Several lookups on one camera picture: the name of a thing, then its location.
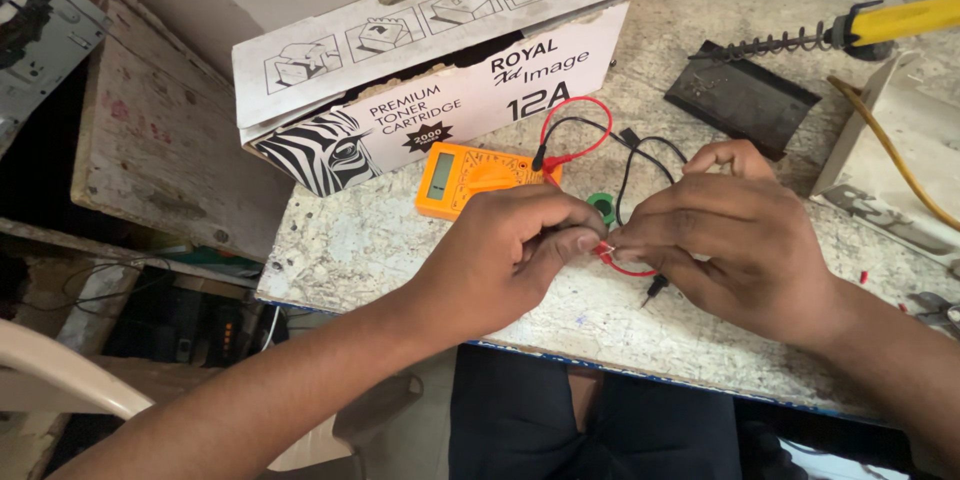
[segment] white cable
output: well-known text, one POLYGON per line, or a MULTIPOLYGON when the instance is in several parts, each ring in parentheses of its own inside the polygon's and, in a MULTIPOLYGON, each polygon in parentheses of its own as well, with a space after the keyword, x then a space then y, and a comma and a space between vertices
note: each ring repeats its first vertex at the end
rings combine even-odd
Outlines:
POLYGON ((273 311, 273 324, 270 325, 270 333, 267 334, 267 340, 263 343, 263 348, 260 349, 260 352, 267 350, 267 347, 270 346, 270 339, 274 338, 274 331, 277 328, 277 319, 281 316, 281 306, 275 306, 273 311))

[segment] red probe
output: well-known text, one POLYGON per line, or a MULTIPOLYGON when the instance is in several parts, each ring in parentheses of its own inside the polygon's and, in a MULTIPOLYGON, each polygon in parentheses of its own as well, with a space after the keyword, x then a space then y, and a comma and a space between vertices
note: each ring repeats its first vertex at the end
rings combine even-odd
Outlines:
MULTIPOLYGON (((546 115, 546 121, 543 122, 543 129, 540 130, 540 142, 541 142, 540 147, 536 151, 536 157, 534 157, 534 163, 533 163, 534 170, 542 170, 543 179, 546 180, 546 183, 556 188, 559 188, 560 184, 558 184, 557 181, 554 180, 552 176, 554 169, 556 169, 560 165, 569 163, 578 157, 582 157, 586 154, 589 154, 595 149, 597 149, 597 147, 601 143, 606 141, 612 129, 614 129, 614 115, 613 113, 610 112, 610 109, 608 109, 606 105, 600 102, 599 99, 588 97, 586 95, 580 96, 580 97, 570 97, 570 99, 565 99, 559 105, 554 107, 553 110, 550 111, 550 114, 546 115), (550 119, 553 118, 554 113, 556 113, 560 109, 560 107, 572 101, 589 101, 591 103, 596 103, 597 105, 599 105, 600 108, 602 108, 603 111, 606 113, 606 131, 604 131, 603 137, 600 137, 599 141, 594 142, 593 146, 587 148, 584 151, 573 153, 573 154, 561 155, 558 157, 546 157, 546 144, 544 142, 546 140, 546 128, 550 124, 550 119)), ((596 254, 597 257, 600 257, 600 260, 603 261, 604 264, 610 266, 611 268, 615 269, 616 271, 624 275, 630 275, 632 277, 650 277, 651 275, 657 274, 656 270, 627 271, 622 267, 616 265, 613 261, 614 258, 611 256, 611 253, 614 252, 614 247, 609 243, 606 243, 606 241, 604 240, 600 240, 600 244, 594 247, 593 252, 594 254, 596 254)))

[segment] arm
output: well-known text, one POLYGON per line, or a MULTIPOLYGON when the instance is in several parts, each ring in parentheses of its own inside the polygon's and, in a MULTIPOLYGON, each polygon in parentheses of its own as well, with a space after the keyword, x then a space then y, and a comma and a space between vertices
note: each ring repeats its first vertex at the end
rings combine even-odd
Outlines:
POLYGON ((960 473, 960 344, 834 276, 803 204, 750 142, 705 146, 683 172, 610 233, 614 255, 654 266, 709 313, 821 358, 960 473), (732 176, 705 174, 714 164, 731 164, 732 176))
POLYGON ((606 232, 549 186, 474 196, 409 283, 141 412, 51 478, 252 478, 381 379, 533 309, 606 232))

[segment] red wire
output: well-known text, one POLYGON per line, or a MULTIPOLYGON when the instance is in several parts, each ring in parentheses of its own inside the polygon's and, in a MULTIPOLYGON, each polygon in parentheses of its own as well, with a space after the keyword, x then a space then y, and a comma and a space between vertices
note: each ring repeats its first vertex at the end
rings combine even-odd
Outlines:
POLYGON ((611 251, 610 248, 611 247, 609 243, 606 243, 606 241, 601 240, 600 244, 594 247, 593 252, 597 257, 600 258, 601 261, 604 262, 605 265, 608 265, 609 267, 615 269, 616 271, 624 275, 630 275, 631 277, 650 277, 651 275, 657 275, 657 271, 654 269, 649 271, 627 271, 622 267, 616 265, 613 261, 614 258, 610 256, 610 253, 609 253, 611 251))
MULTIPOLYGON (((554 108, 550 111, 550 114, 546 115, 546 121, 543 122, 543 129, 540 130, 540 142, 541 142, 540 145, 541 145, 541 146, 544 145, 543 142, 546 140, 546 128, 547 128, 548 125, 550 125, 550 119, 553 118, 554 113, 556 113, 556 112, 560 109, 560 107, 562 107, 563 105, 566 105, 566 104, 570 103, 571 101, 590 101, 591 103, 596 103, 597 105, 600 105, 600 108, 603 109, 603 112, 606 113, 606 131, 604 131, 603 137, 600 137, 600 140, 599 140, 599 141, 594 142, 593 146, 587 148, 586 150, 584 150, 584 151, 582 151, 582 152, 578 152, 578 153, 574 153, 574 154, 561 155, 561 156, 558 156, 558 157, 547 157, 547 158, 544 158, 544 159, 543 159, 543 168, 542 168, 543 179, 546 181, 546 183, 548 183, 548 184, 550 184, 551 186, 554 186, 554 187, 556 187, 556 188, 559 188, 559 187, 560 187, 560 184, 557 183, 557 180, 555 180, 555 179, 553 178, 553 175, 551 174, 551 172, 553 172, 554 168, 556 168, 558 165, 562 165, 562 164, 564 164, 564 163, 569 163, 569 162, 573 161, 574 159, 577 159, 578 157, 582 157, 582 156, 584 156, 584 155, 586 155, 586 154, 591 153, 592 151, 594 151, 595 149, 597 149, 597 147, 599 147, 600 144, 602 144, 604 141, 606 141, 607 137, 610 135, 610 131, 611 131, 612 129, 614 129, 614 114, 611 113, 611 112, 610 112, 610 109, 608 109, 605 104, 603 104, 602 102, 600 102, 599 99, 595 99, 595 98, 593 98, 593 97, 589 97, 589 96, 586 96, 586 95, 582 95, 582 96, 579 96, 579 97, 570 97, 570 99, 565 99, 565 100, 564 100, 563 102, 561 102, 559 105, 557 105, 556 107, 554 107, 554 108)), ((601 261, 604 262, 604 264, 608 265, 609 267, 615 269, 616 271, 618 271, 618 272, 620 272, 620 273, 622 273, 622 274, 624 274, 624 275, 629 275, 629 276, 631 276, 631 277, 650 277, 651 275, 656 275, 656 274, 657 274, 657 271, 656 271, 656 270, 650 270, 650 271, 628 271, 628 270, 623 269, 622 267, 620 267, 620 266, 618 266, 618 265, 616 265, 616 264, 614 263, 614 261, 613 261, 614 258, 611 257, 611 256, 610 256, 610 253, 609 253, 609 252, 611 251, 610 248, 611 248, 610 245, 609 245, 608 243, 606 243, 606 241, 601 241, 601 242, 600 242, 600 245, 598 245, 598 246, 594 249, 593 252, 600 258, 601 261)))
POLYGON ((589 101, 591 103, 596 103, 597 105, 600 105, 600 108, 603 109, 603 112, 606 113, 606 131, 604 132, 603 137, 600 137, 600 140, 595 142, 593 146, 587 148, 586 150, 580 153, 575 153, 570 155, 571 160, 576 159, 578 157, 582 157, 586 154, 591 153, 595 149, 597 149, 597 147, 599 147, 602 142, 606 141, 607 137, 610 135, 610 131, 614 129, 614 115, 613 113, 610 112, 610 109, 608 109, 607 106, 600 101, 600 99, 596 99, 588 95, 581 95, 579 97, 570 97, 570 99, 564 99, 559 105, 557 105, 556 107, 553 108, 553 110, 550 111, 550 114, 546 115, 546 121, 543 123, 543 129, 540 130, 540 142, 541 142, 540 144, 543 144, 544 139, 546 139, 546 128, 548 125, 550 125, 550 119, 553 118, 554 113, 556 113, 560 109, 560 107, 562 107, 563 105, 566 105, 573 101, 589 101))

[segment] zebra eye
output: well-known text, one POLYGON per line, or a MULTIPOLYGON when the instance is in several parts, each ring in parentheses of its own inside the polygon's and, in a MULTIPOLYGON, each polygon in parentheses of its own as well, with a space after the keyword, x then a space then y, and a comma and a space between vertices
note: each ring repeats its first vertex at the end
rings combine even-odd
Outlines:
POLYGON ((357 144, 354 141, 350 141, 347 144, 338 145, 333 150, 333 157, 336 159, 347 159, 353 157, 357 153, 357 144))

